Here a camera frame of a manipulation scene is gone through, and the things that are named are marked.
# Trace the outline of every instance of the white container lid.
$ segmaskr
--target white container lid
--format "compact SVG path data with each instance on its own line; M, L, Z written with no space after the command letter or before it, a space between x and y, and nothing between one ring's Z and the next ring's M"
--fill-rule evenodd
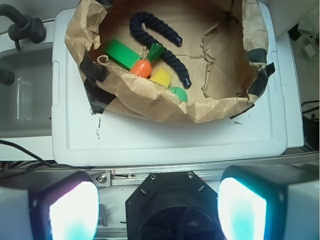
M52 140L59 164L145 166L272 157L287 148L284 96L276 39L268 8L260 8L269 34L267 61L274 63L265 93L236 118L170 125L110 111L92 115L77 64L64 43L74 9L55 20Z

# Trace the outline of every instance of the metal bracket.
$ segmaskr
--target metal bracket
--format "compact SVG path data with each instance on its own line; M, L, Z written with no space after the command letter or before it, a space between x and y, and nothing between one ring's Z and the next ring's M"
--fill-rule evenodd
M98 221L99 226L104 226L108 227L108 217L107 217L107 212L106 208L103 204L99 205L99 221Z
M111 171L95 172L91 174L91 178L98 189L110 188L112 186Z

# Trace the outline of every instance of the black tape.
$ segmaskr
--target black tape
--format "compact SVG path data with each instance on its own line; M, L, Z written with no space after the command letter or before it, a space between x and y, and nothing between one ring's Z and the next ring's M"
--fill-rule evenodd
M297 41L298 38L300 38L302 36L302 34L298 31L299 28L299 23L297 23L293 28L291 28L288 31L289 37L293 40L293 41Z
M249 87L248 93L252 95L256 95L257 97L261 97L261 95L265 92L268 78L275 72L275 65L271 63L267 65L264 69L258 71L258 76L254 83Z
M102 114L105 108L116 98L114 94L102 90L96 84L92 85L88 79L84 81L83 85L94 114Z
M94 63L87 51L80 63L80 70L93 86L96 85L96 81L102 83L110 74L106 67Z
M245 54L252 63L267 63L267 51L263 48L253 49Z

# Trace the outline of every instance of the crumpled brown paper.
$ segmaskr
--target crumpled brown paper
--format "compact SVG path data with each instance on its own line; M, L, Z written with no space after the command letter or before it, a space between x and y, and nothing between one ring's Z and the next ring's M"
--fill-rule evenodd
M250 108L258 99L248 94L257 71L267 64L250 65L245 53L268 50L268 33L256 0L116 0L107 12L95 0L82 0L68 26L65 44L80 66L85 51L93 61L112 38L142 54L145 46L130 33L129 19L149 12L163 20L183 38L176 47L163 36L149 34L172 51L187 67L191 88L188 102L112 61L102 64L110 74L96 85L116 96L107 110L161 123L201 123L228 118ZM181 87L177 74L162 60L152 65L172 75L171 87Z

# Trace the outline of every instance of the green ball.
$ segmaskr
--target green ball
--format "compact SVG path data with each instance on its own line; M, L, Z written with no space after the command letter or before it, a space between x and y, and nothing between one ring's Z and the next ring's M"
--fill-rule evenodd
M188 95L181 87L173 86L169 90L176 94L181 101L188 102Z

